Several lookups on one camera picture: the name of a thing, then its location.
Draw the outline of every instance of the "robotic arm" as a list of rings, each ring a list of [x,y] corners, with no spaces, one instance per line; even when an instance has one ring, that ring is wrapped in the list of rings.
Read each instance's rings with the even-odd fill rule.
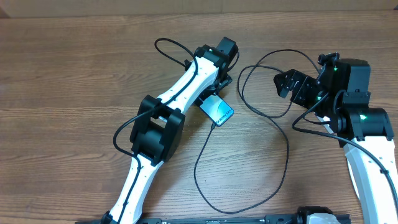
[[[138,114],[158,107],[154,113],[146,113],[137,119],[132,128],[133,143],[131,168],[115,206],[104,214],[99,224],[135,224],[142,214],[142,205],[150,184],[161,165],[174,154],[181,139],[185,113],[197,99],[203,101],[216,95],[232,82],[227,74],[229,65],[238,52],[235,42],[224,37],[216,48],[204,45],[197,48],[195,58],[198,73],[189,88],[179,94],[168,105],[164,105],[179,92],[195,74],[195,64],[185,61],[186,72],[177,83],[157,98],[147,95],[139,107]],[[165,121],[165,126],[150,119]]]
[[[338,53],[321,54],[318,63],[323,66],[318,78],[296,70],[276,75],[278,95],[285,98],[292,90],[290,100],[307,109],[323,100],[314,109],[322,121],[317,124],[340,138],[365,223],[398,223],[394,133],[386,111],[369,108],[370,66],[364,60],[340,59]]]

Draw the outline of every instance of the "robotic hand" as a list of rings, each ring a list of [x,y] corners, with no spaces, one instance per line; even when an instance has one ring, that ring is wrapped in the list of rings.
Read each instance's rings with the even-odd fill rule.
[[[191,54],[193,61],[185,61],[186,72],[172,88],[157,98],[147,95],[141,102],[137,116],[116,131],[115,147],[132,156],[131,168],[115,206],[106,212],[100,221],[91,223],[135,224],[142,214],[142,205],[156,172],[173,156],[178,147],[185,112],[195,100],[203,101],[210,95],[217,95],[232,82],[227,72],[232,69],[233,66],[229,65],[238,54],[238,46],[233,40],[224,37],[217,47],[204,45],[197,48],[194,55],[170,39],[157,40],[155,47],[160,40],[183,47]],[[164,128],[152,122],[151,118],[165,121]],[[131,154],[117,146],[116,137],[122,128],[133,121],[135,123],[130,135],[130,141],[133,143]]]
[[[369,108],[370,66],[367,61],[340,59],[338,53],[321,54],[322,70],[312,78],[296,70],[278,74],[278,95],[308,109],[292,125],[304,133],[339,140],[361,202],[365,223],[398,223],[398,175],[391,123],[382,108]],[[296,123],[315,112],[328,133],[296,128]]]

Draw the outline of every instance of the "wall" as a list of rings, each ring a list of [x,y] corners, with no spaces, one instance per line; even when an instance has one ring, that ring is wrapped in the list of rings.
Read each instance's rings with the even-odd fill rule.
[[[392,10],[398,0],[0,0],[0,17]]]

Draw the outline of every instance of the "brown wooden tabletop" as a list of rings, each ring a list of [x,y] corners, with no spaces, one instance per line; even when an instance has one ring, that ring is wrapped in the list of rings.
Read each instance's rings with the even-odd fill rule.
[[[159,54],[154,41],[168,37],[195,50],[227,36],[241,57],[221,96],[234,116],[216,128],[198,165],[198,182],[222,210],[247,207],[268,197],[282,177],[286,143],[265,118],[247,109],[236,92],[239,72],[277,49],[339,52],[371,65],[371,106],[388,113],[398,133],[398,12],[300,12],[185,16],[113,16],[0,20],[0,223],[73,223],[112,208],[131,159],[112,136],[137,113],[143,97],[169,89],[184,73]],[[190,56],[161,43],[179,60]],[[263,63],[283,70],[315,69],[296,53],[275,54]],[[246,88],[249,103],[267,114],[289,104],[277,96],[275,72],[259,68]],[[193,165],[211,121],[199,108],[187,112],[182,141],[158,171],[143,212],[147,217],[260,217],[322,205],[362,223],[359,201],[338,142],[290,127],[304,108],[293,105],[278,124],[289,137],[285,182],[264,205],[223,215],[200,197]],[[301,126],[325,131],[323,127]],[[131,127],[119,137],[128,141]]]

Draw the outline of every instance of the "wooden table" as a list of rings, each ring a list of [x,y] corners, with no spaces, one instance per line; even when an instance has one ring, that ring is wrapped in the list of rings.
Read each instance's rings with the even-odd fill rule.
[[[397,11],[0,20],[0,223],[73,223],[99,218],[114,205],[131,161],[114,149],[115,130],[137,113],[143,97],[163,93],[184,73],[155,50],[158,37],[192,50],[216,46],[224,36],[238,44],[241,58],[230,72],[234,82],[221,93],[235,114],[215,129],[198,165],[198,182],[218,208],[252,205],[273,193],[282,177],[282,135],[248,110],[236,92],[241,69],[272,50],[302,50],[313,59],[339,52],[367,60],[371,106],[384,108],[398,133],[397,21]],[[178,47],[160,46],[179,60],[190,58]],[[316,75],[295,53],[273,55],[264,64]],[[274,74],[258,69],[246,88],[248,102],[268,114],[279,114],[289,104],[277,96]],[[211,121],[192,106],[178,150],[149,190],[145,215],[258,217],[323,205],[362,223],[337,141],[291,129],[303,111],[293,105],[277,120],[290,142],[279,193],[252,210],[223,215],[203,201],[193,181]],[[119,138],[127,149],[130,131]]]

